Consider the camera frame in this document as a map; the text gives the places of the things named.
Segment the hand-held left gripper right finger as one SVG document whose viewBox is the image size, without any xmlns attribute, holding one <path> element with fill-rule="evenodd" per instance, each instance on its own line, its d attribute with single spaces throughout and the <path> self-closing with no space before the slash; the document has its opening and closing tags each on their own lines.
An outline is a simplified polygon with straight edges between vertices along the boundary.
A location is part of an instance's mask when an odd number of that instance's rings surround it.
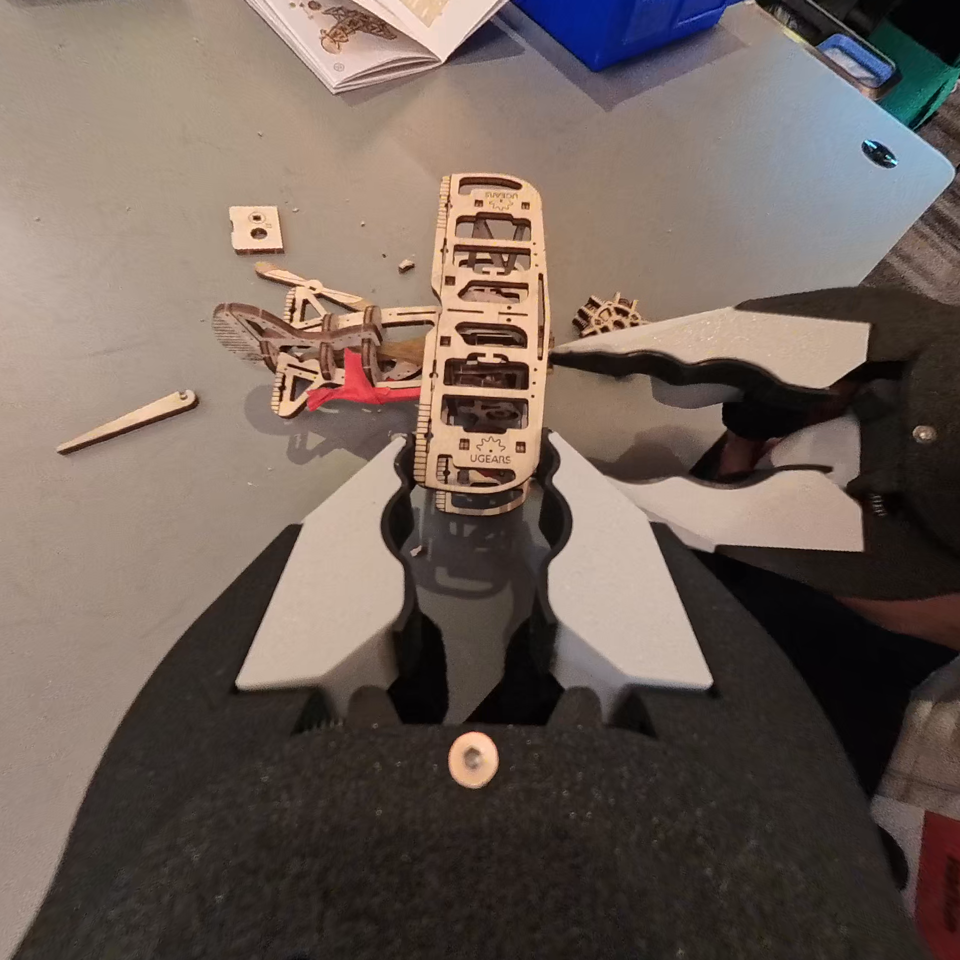
<svg viewBox="0 0 960 960">
<path fill-rule="evenodd" d="M 708 691 L 713 674 L 647 515 L 558 432 L 541 450 L 560 522 L 545 570 L 553 676 L 591 690 L 604 721 L 637 688 Z"/>
</svg>

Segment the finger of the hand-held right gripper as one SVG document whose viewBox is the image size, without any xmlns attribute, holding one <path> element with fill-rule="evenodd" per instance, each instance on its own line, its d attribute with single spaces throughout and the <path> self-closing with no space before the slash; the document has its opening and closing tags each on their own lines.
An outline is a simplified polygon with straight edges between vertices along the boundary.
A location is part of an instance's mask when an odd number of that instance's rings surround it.
<svg viewBox="0 0 960 960">
<path fill-rule="evenodd" d="M 746 480 L 719 484 L 673 476 L 609 482 L 688 547 L 861 553 L 863 510 L 847 485 L 860 474 L 857 417 L 843 414 L 778 442 Z"/>
<path fill-rule="evenodd" d="M 865 321 L 725 307 L 568 342 L 552 350 L 551 360 L 677 387 L 825 392 L 867 360 L 870 335 Z"/>
</svg>

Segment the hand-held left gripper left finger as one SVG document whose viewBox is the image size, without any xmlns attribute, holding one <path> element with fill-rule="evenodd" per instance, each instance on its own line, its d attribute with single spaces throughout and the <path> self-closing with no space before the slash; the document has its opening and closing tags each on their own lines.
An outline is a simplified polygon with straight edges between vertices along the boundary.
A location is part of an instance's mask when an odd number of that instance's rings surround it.
<svg viewBox="0 0 960 960">
<path fill-rule="evenodd" d="M 317 689 L 344 715 L 355 690 L 399 677 L 402 561 L 381 530 L 402 491 L 395 437 L 306 515 L 235 679 L 241 692 Z"/>
</svg>

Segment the wooden radial engine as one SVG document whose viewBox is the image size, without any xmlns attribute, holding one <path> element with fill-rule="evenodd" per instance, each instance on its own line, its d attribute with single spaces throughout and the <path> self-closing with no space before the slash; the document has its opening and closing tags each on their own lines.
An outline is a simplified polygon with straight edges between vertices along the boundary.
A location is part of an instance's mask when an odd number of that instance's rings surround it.
<svg viewBox="0 0 960 960">
<path fill-rule="evenodd" d="M 637 328 L 650 323 L 642 316 L 638 301 L 616 293 L 613 297 L 590 295 L 578 308 L 573 326 L 580 338 L 587 338 L 617 330 Z"/>
</svg>

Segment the wooden biplane model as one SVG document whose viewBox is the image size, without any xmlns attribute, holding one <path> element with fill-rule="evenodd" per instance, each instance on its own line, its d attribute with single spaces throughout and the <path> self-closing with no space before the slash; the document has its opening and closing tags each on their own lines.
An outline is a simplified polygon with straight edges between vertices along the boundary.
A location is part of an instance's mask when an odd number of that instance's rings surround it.
<svg viewBox="0 0 960 960">
<path fill-rule="evenodd" d="M 271 409 L 306 410 L 307 392 L 362 367 L 392 402 L 416 402 L 414 483 L 438 511 L 497 517 L 521 507 L 542 451 L 554 347 L 543 202 L 510 174 L 446 176 L 438 193 L 434 306 L 351 311 L 314 297 L 276 316 L 222 303 L 218 342 L 272 372 Z"/>
</svg>

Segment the person's right forearm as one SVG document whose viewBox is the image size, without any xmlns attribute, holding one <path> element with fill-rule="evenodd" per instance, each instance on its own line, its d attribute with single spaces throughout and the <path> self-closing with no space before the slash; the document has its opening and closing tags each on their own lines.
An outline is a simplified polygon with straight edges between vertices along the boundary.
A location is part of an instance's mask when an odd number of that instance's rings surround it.
<svg viewBox="0 0 960 960">
<path fill-rule="evenodd" d="M 839 597 L 859 617 L 891 633 L 903 634 L 959 651 L 959 594 L 882 601 Z"/>
</svg>

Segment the grey desk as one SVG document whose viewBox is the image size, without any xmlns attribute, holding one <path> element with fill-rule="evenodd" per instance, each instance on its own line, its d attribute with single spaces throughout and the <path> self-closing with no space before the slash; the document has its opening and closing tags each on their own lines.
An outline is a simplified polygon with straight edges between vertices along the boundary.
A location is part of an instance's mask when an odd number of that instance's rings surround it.
<svg viewBox="0 0 960 960">
<path fill-rule="evenodd" d="M 2 958 L 160 661 L 410 412 L 272 416 L 210 332 L 221 302 L 283 299 L 229 207 L 281 209 L 288 268 L 419 305 L 442 177 L 520 176 L 560 343 L 591 294 L 669 318 L 855 285 L 954 179 L 748 4 L 599 74 L 506 7 L 444 66 L 341 95 L 245 2 L 2 2 L 1 42 Z"/>
</svg>

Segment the person's right hand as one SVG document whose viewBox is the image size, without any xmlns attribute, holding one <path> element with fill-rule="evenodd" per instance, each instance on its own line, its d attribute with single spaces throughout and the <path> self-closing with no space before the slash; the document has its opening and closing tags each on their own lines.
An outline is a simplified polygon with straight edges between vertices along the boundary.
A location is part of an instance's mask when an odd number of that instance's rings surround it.
<svg viewBox="0 0 960 960">
<path fill-rule="evenodd" d="M 795 408 L 744 394 L 722 405 L 725 438 L 717 476 L 750 474 L 782 440 L 840 416 L 847 401 L 839 395 Z"/>
</svg>

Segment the person's dark jeans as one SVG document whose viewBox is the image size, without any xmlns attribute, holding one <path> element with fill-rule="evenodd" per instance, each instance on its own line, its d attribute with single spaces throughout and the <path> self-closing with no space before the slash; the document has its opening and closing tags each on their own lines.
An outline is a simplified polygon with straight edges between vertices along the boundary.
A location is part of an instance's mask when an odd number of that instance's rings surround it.
<svg viewBox="0 0 960 960">
<path fill-rule="evenodd" d="M 720 554 L 698 557 L 797 668 L 874 796 L 913 690 L 956 653 L 885 630 L 804 583 Z"/>
</svg>

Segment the red ribbon strip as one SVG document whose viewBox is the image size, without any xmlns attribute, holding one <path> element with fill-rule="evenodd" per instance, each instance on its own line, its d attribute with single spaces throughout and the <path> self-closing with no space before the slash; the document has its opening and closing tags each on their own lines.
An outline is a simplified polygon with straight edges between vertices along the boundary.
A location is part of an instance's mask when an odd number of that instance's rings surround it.
<svg viewBox="0 0 960 960">
<path fill-rule="evenodd" d="M 308 390 L 306 409 L 315 412 L 329 402 L 384 405 L 390 402 L 391 393 L 390 389 L 375 386 L 367 378 L 362 366 L 350 366 L 344 372 L 341 385 Z"/>
</svg>

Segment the pointed wooden stick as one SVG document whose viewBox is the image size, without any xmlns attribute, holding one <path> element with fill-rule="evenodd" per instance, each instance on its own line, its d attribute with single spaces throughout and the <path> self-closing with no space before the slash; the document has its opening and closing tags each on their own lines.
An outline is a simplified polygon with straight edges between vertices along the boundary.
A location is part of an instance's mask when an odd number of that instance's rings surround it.
<svg viewBox="0 0 960 960">
<path fill-rule="evenodd" d="M 68 455 L 124 434 L 137 431 L 195 409 L 200 397 L 194 390 L 177 390 L 126 414 L 103 423 L 55 448 L 55 453 Z"/>
</svg>

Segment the green plastic bin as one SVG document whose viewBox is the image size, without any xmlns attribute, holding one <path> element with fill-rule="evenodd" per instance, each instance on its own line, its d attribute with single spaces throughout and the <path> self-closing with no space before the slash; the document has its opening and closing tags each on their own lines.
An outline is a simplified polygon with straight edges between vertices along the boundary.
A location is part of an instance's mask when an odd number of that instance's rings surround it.
<svg viewBox="0 0 960 960">
<path fill-rule="evenodd" d="M 958 54 L 944 61 L 890 18 L 869 36 L 870 43 L 891 59 L 900 79 L 877 100 L 878 106 L 912 131 L 926 124 L 954 92 L 958 83 Z"/>
</svg>

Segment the tapered wooden stick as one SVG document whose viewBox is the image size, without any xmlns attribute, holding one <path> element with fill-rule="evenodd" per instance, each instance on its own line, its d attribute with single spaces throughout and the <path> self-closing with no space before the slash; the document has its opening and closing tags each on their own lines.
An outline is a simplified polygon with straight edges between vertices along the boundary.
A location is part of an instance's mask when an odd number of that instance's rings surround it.
<svg viewBox="0 0 960 960">
<path fill-rule="evenodd" d="M 329 302 L 342 306 L 350 311 L 361 311 L 374 304 L 359 294 L 351 294 L 334 290 L 319 280 L 301 277 L 291 270 L 278 267 L 268 261 L 258 260 L 253 264 L 253 270 L 258 277 L 279 282 L 289 287 L 293 292 L 286 295 L 287 306 L 294 309 L 294 304 L 314 298 L 318 302 Z"/>
</svg>

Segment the blue plastic bin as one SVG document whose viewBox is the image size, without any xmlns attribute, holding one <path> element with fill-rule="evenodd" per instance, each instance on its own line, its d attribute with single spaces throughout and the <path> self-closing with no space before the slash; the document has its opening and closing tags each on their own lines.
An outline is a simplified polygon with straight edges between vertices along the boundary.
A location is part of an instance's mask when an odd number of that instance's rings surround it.
<svg viewBox="0 0 960 960">
<path fill-rule="evenodd" d="M 733 1 L 516 1 L 597 72 L 714 28 Z"/>
</svg>

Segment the square wooden piece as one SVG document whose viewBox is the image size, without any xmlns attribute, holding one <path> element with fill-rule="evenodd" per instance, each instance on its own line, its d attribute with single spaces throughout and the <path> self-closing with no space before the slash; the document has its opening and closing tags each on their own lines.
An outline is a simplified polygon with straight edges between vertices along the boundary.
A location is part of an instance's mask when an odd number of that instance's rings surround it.
<svg viewBox="0 0 960 960">
<path fill-rule="evenodd" d="M 281 215 L 276 206 L 233 205 L 227 212 L 231 228 L 230 242 L 236 254 L 284 253 Z"/>
</svg>

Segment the instruction booklet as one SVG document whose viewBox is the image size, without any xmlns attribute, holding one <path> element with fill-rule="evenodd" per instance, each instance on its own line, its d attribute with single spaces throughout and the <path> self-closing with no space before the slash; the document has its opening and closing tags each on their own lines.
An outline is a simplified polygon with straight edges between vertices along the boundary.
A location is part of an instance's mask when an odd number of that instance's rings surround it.
<svg viewBox="0 0 960 960">
<path fill-rule="evenodd" d="M 445 64 L 505 1 L 249 1 L 332 93 Z"/>
</svg>

